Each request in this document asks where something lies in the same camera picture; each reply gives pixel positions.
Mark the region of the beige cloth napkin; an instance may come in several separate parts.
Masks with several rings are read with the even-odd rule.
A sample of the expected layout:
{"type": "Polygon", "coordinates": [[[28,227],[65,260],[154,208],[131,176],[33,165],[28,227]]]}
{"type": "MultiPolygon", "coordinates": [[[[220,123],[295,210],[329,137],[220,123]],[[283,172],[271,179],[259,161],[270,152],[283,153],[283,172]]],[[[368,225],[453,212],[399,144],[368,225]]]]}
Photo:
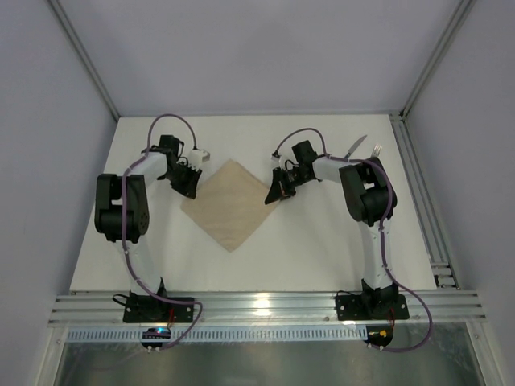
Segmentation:
{"type": "Polygon", "coordinates": [[[223,249],[242,246],[277,207],[265,204],[269,188],[239,162],[228,160],[186,199],[182,211],[223,249]]]}

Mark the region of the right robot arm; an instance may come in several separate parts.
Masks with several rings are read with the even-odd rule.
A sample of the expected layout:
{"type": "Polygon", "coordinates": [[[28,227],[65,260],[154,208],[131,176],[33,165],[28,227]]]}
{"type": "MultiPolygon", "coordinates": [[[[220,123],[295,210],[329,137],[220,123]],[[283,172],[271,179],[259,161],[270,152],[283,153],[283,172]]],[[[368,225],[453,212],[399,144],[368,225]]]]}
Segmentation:
{"type": "Polygon", "coordinates": [[[388,318],[400,300],[398,285],[388,270],[389,221],[397,196],[381,161],[335,158],[317,154],[309,141],[293,147],[296,163],[276,166],[265,198],[269,205],[295,196],[296,188],[310,181],[331,181],[342,186],[349,215],[357,222],[364,250],[360,294],[339,296],[340,312],[352,318],[388,318]]]}

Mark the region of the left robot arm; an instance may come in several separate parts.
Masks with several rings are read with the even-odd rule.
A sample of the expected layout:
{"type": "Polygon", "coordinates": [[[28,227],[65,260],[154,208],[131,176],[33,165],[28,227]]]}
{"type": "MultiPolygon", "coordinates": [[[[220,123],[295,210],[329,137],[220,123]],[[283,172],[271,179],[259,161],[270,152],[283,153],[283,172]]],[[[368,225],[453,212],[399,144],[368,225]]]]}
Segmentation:
{"type": "Polygon", "coordinates": [[[194,149],[184,156],[183,148],[184,143],[177,137],[163,135],[122,174],[97,177],[94,225],[117,246],[134,284],[124,302],[129,314],[164,313],[174,306],[192,310],[196,304],[192,298],[169,297],[146,240],[150,228],[148,187],[167,180],[173,191],[187,199],[196,198],[200,164],[208,154],[194,149]]]}

